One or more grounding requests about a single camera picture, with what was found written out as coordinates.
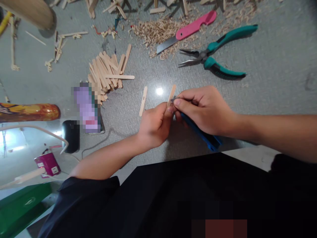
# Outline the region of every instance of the black sleeve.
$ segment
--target black sleeve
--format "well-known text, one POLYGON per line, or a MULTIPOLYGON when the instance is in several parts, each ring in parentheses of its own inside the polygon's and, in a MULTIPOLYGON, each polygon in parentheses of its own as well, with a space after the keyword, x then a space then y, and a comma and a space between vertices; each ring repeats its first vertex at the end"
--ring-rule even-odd
POLYGON ((39 237, 89 237, 90 224, 119 186, 117 176, 106 180, 68 178, 39 237))

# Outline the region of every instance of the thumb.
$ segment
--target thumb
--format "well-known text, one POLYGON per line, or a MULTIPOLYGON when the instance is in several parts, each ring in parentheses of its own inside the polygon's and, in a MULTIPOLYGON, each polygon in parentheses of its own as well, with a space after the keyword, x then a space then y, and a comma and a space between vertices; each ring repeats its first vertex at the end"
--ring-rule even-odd
POLYGON ((175 99, 174 106, 189 117, 197 111, 197 106, 184 99, 175 99))
POLYGON ((169 130, 169 128, 171 126, 172 118, 173 118, 173 107, 169 106, 164 113, 163 122, 162 122, 161 127, 169 130))

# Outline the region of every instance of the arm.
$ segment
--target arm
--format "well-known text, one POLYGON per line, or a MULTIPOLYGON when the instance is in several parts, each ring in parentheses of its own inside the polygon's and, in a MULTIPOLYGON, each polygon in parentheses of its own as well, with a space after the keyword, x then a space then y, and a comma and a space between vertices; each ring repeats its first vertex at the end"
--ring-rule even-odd
MULTIPOLYGON (((213 86, 185 90, 178 97, 175 107, 208 134, 249 140, 317 163, 317 115, 237 114, 213 86)), ((176 119, 182 121, 179 111, 176 119)))
POLYGON ((160 146, 169 134, 173 108, 166 102, 143 113, 139 132, 86 156, 70 177, 103 180, 110 178, 131 158, 160 146))

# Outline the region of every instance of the right hand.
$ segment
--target right hand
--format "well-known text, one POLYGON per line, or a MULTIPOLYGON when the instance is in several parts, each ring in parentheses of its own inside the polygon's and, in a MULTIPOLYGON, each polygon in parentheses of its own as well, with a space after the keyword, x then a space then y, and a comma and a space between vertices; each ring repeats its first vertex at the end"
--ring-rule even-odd
POLYGON ((182 122, 180 112, 189 116, 207 134, 227 136, 234 128, 237 114, 233 112, 214 86, 188 89, 174 101, 176 120, 182 122))

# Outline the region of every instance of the needle-nose pliers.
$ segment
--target needle-nose pliers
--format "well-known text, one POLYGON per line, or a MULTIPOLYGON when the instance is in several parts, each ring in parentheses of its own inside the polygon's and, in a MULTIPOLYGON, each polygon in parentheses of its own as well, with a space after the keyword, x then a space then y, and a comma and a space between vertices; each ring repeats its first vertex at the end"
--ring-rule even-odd
POLYGON ((221 78, 228 78, 228 79, 244 78, 246 76, 246 73, 235 72, 235 71, 231 71, 222 67, 220 64, 217 63, 217 61, 214 58, 211 57, 211 55, 215 53, 217 49, 219 49, 221 46, 228 43, 229 41, 251 35, 257 29, 258 29, 258 25, 250 25, 250 26, 243 26, 240 28, 236 28, 228 32, 224 36, 222 36, 219 40, 215 42, 211 42, 208 45, 207 49, 201 52, 182 49, 181 51, 196 57, 196 59, 187 60, 183 63, 180 63, 179 65, 186 66, 186 65, 196 64, 196 63, 203 63, 205 69, 211 69, 216 75, 218 75, 221 78))

